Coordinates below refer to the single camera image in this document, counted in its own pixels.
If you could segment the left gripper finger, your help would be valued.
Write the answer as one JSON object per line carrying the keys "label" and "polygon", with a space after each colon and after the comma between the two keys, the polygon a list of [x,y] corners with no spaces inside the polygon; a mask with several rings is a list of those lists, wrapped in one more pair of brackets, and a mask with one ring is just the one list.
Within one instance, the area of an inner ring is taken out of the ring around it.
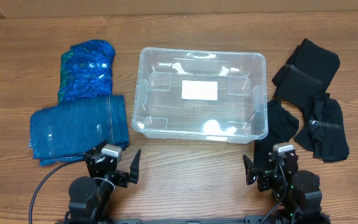
{"label": "left gripper finger", "polygon": [[139,163],[141,157],[141,149],[139,149],[130,165],[129,182],[137,184],[139,181]]}
{"label": "left gripper finger", "polygon": [[102,148],[108,143],[107,140],[104,140],[103,142],[101,142],[100,144],[98,144],[97,146],[93,147],[92,149],[88,150],[85,152],[86,156],[92,156],[93,154],[97,153],[97,152],[101,152]]}

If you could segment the blue denim jeans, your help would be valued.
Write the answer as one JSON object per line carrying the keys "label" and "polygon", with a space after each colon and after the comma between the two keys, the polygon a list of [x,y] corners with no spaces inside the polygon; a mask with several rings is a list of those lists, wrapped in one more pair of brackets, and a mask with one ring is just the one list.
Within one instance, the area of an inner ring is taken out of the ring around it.
{"label": "blue denim jeans", "polygon": [[122,95],[99,96],[62,103],[30,117],[29,147],[41,166],[81,159],[107,140],[125,150],[129,146]]}

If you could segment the small black garment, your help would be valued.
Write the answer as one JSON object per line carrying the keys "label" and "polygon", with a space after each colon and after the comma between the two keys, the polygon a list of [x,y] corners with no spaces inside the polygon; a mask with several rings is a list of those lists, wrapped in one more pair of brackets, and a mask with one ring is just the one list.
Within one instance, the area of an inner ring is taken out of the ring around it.
{"label": "small black garment", "polygon": [[269,153],[278,143],[288,142],[298,131],[299,120],[282,107],[280,100],[267,103],[268,135],[254,143],[254,164],[269,166]]}

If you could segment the sparkly blue sequin garment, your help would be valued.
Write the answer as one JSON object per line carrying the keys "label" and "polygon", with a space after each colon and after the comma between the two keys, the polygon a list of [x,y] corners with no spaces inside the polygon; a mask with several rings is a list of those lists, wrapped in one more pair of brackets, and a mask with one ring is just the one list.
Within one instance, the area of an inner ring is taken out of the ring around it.
{"label": "sparkly blue sequin garment", "polygon": [[60,60],[58,102],[110,95],[115,55],[113,46],[105,40],[72,45]]}

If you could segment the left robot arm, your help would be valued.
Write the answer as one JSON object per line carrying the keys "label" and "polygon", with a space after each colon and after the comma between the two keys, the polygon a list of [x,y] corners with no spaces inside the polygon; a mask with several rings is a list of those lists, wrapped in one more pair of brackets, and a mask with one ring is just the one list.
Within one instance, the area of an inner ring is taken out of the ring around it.
{"label": "left robot arm", "polygon": [[124,172],[117,167],[121,161],[122,149],[103,141],[88,150],[83,157],[89,176],[75,179],[69,189],[69,217],[65,223],[114,223],[108,212],[109,200],[117,187],[128,187],[139,181],[141,150],[138,150]]}

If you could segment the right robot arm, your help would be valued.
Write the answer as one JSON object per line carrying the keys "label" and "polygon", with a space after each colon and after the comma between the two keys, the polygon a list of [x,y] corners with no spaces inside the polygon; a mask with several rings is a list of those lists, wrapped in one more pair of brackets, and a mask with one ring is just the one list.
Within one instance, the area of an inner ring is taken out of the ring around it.
{"label": "right robot arm", "polygon": [[292,149],[269,154],[269,165],[257,167],[243,155],[248,185],[257,184],[259,191],[272,191],[275,205],[266,215],[247,217],[246,223],[330,223],[322,212],[320,178],[308,171],[299,170],[298,156]]}

